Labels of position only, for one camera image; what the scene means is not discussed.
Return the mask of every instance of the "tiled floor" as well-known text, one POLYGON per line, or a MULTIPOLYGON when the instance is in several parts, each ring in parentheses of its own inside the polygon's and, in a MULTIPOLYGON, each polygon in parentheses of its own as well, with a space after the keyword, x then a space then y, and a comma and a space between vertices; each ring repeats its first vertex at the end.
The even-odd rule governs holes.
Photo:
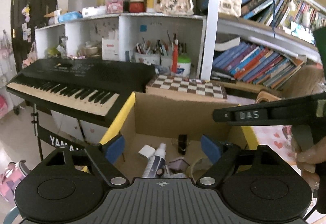
MULTIPOLYGON (((18 162, 26 160, 29 169, 33 169, 39 162, 39 150, 37 140, 34 136, 31 107, 21 110, 16 116, 13 112, 7 114, 0 120, 0 174, 4 172, 10 161, 18 162)), ((53 118, 50 115, 40 113, 40 123, 50 131, 56 131, 53 118)), ((47 156, 54 148, 46 143, 42 143, 43 155, 47 156)), ((11 206, 0 197, 0 224, 11 209, 11 206)))

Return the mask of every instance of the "row of books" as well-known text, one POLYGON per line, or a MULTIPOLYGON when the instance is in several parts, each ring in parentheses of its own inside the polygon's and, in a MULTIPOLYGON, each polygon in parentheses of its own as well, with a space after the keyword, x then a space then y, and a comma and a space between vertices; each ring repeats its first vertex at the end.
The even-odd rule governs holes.
POLYGON ((223 53, 215 53, 213 71, 219 71, 223 77, 228 75, 238 81, 281 90, 303 63, 264 46, 242 41, 223 53))
POLYGON ((267 26, 290 28, 291 22, 302 23, 303 13, 310 16, 309 28, 326 26, 326 16, 302 0, 293 0, 296 9, 291 11, 291 0, 242 0, 241 17, 267 26))

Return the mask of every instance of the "red heart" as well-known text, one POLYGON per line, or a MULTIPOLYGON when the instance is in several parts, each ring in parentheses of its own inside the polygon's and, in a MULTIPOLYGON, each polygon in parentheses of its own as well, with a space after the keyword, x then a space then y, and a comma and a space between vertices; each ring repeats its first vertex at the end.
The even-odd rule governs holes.
POLYGON ((275 146, 277 146, 279 149, 283 147, 283 144, 281 142, 274 141, 275 146))

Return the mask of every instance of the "green lid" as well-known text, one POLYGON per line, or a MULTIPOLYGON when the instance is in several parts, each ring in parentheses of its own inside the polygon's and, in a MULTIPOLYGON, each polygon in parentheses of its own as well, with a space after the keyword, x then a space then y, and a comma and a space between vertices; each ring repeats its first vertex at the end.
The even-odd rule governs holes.
POLYGON ((179 55, 178 63, 189 64, 191 63, 190 57, 188 57, 186 54, 179 55))

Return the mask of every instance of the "human hand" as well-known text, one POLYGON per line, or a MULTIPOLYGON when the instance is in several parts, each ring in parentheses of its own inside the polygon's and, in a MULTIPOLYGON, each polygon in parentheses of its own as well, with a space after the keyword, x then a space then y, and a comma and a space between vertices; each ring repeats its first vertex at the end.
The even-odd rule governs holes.
POLYGON ((312 189, 319 189, 320 177, 316 173, 316 164, 326 161, 326 137, 319 143, 302 152, 298 143, 292 138, 292 147, 297 153, 297 167, 301 170, 301 176, 312 189))

